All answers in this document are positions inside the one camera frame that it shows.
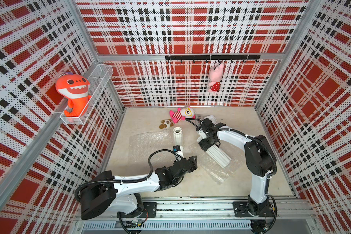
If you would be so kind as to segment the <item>large white ribbed vase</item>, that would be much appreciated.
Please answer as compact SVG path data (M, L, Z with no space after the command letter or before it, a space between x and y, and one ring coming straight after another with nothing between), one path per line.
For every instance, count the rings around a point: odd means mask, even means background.
M227 167L232 159L220 148L216 145L213 145L208 148L206 153L221 167Z

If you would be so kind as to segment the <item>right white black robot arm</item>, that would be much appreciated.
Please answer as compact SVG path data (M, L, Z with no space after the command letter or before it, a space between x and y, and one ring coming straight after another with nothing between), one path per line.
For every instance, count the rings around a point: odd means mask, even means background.
M220 167L225 168L231 158L218 147L226 141L245 153L246 166L252 174L251 191L244 213L259 217L270 208L268 188L270 179L277 173L277 159L265 136L250 136L217 123L214 116L199 121L196 127L198 144Z

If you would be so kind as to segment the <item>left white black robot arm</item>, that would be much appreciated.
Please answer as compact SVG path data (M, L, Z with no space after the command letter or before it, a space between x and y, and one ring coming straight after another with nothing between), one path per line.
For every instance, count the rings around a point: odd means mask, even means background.
M164 150L157 150L148 158L150 172L138 176L114 176L104 171L75 190L75 199L81 205L81 218L89 220L106 211L138 216L144 208L140 193L158 192L179 185L187 173L198 168L198 157L184 158L181 152L167 150L175 160L172 166L154 169L151 159Z

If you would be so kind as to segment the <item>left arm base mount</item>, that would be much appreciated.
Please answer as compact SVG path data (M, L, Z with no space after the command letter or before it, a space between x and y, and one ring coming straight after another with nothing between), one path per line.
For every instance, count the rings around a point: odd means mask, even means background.
M154 218L157 214L157 203L156 202L144 202L138 205L138 207L131 213L121 213L122 218Z

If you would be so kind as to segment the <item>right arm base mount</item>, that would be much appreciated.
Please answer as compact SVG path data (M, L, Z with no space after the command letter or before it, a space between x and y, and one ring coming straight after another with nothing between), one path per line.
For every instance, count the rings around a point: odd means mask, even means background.
M253 201L236 201L233 202L233 211L235 217L274 217L274 210L271 203L265 201L261 204L256 204Z

